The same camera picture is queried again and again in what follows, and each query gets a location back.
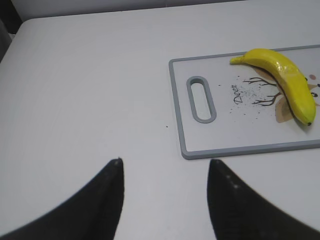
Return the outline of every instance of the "cutting board handle hole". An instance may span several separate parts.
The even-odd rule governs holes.
[[[217,113],[207,80],[193,76],[186,81],[186,87],[193,118],[202,124],[213,122]]]

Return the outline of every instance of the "yellow banana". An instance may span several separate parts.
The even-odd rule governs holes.
[[[305,76],[289,58],[276,51],[255,48],[243,56],[232,58],[230,64],[249,64],[267,70],[283,89],[295,117],[308,126],[314,121],[315,100]]]

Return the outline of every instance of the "white table surface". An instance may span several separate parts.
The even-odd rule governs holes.
[[[116,240],[215,239],[209,160],[181,156],[168,62],[319,44],[319,9],[318,0],[248,0],[25,22],[0,64],[0,235],[53,209],[120,156]],[[320,230],[319,156],[223,160]]]

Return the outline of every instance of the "white cutting board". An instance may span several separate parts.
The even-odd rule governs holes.
[[[320,104],[320,46],[276,50],[296,63]],[[301,125],[270,76],[247,65],[229,64],[231,58],[242,54],[170,61],[182,155],[198,159],[320,147],[320,106],[314,123]],[[216,111],[216,118],[210,123],[193,117],[187,80],[194,76],[207,80]]]

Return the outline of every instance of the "banana stem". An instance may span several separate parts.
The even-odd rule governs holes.
[[[231,58],[230,64],[242,64],[244,62],[244,56],[237,56]]]

